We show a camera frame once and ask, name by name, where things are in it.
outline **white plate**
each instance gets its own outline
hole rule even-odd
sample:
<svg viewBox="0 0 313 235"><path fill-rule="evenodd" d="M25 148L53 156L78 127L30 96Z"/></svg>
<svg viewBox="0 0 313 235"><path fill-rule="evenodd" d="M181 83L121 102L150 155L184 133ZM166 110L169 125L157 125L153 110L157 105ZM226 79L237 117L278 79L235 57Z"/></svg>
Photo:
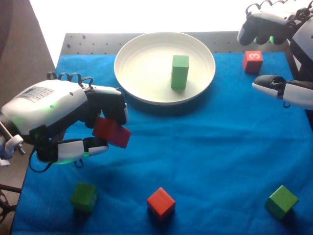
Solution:
<svg viewBox="0 0 313 235"><path fill-rule="evenodd" d="M189 56L184 91L171 88L173 55ZM115 76L135 98L150 104L174 105L201 94L212 82L215 61L199 40L184 33L147 33L126 43L116 56Z"/></svg>

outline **blue cloth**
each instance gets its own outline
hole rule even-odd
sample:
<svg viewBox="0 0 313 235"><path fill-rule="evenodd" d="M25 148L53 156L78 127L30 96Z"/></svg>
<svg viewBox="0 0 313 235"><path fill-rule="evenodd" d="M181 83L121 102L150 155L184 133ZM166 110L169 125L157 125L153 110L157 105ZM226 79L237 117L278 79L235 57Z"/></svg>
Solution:
<svg viewBox="0 0 313 235"><path fill-rule="evenodd" d="M110 147L84 167L53 165L28 170L15 214L14 235L38 234L313 234L313 134L304 110L283 108L255 91L256 76L242 68L242 53L215 54L216 75L198 98L157 107L127 95L132 135L126 149ZM115 56L61 56L56 69L92 76L119 87ZM292 79L283 53L264 53L260 75ZM76 123L66 139L91 136ZM44 167L33 158L36 168ZM78 182L95 184L99 200L83 221L70 198ZM265 208L285 185L300 201L284 222ZM163 187L176 212L158 224L146 199Z"/></svg>

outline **number 3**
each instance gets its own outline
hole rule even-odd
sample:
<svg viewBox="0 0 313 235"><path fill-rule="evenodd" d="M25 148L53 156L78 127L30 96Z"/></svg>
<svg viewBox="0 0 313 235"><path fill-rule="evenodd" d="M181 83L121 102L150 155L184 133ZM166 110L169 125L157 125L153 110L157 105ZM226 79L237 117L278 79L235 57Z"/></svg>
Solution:
<svg viewBox="0 0 313 235"><path fill-rule="evenodd" d="M260 55L255 53L255 54L249 54L250 59L260 59Z"/></svg>

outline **gray floor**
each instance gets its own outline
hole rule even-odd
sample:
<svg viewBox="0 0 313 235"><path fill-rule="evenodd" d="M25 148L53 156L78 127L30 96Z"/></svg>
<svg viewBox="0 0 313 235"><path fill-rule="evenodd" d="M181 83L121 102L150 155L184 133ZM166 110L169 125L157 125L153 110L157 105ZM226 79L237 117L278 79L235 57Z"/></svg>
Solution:
<svg viewBox="0 0 313 235"><path fill-rule="evenodd" d="M13 0L13 19L8 40L0 58L0 107L28 86L45 80L54 65L38 21L28 0ZM0 184L21 187L31 146L24 145L25 156L15 154L9 167L0 168ZM4 192L10 204L19 195ZM9 234L13 213L0 225L0 235Z"/></svg>

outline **red cube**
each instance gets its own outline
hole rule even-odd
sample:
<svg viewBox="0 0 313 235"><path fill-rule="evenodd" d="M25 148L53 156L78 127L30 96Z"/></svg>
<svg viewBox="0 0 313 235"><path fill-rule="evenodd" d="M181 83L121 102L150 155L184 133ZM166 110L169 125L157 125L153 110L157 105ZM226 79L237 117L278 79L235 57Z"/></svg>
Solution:
<svg viewBox="0 0 313 235"><path fill-rule="evenodd" d="M160 220L166 219L175 209L175 201L168 193L159 188L147 199L149 209Z"/></svg>
<svg viewBox="0 0 313 235"><path fill-rule="evenodd" d="M246 73L258 74L263 63L263 56L260 51L246 51L243 66Z"/></svg>
<svg viewBox="0 0 313 235"><path fill-rule="evenodd" d="M92 135L115 146L126 148L131 132L114 120L98 117Z"/></svg>

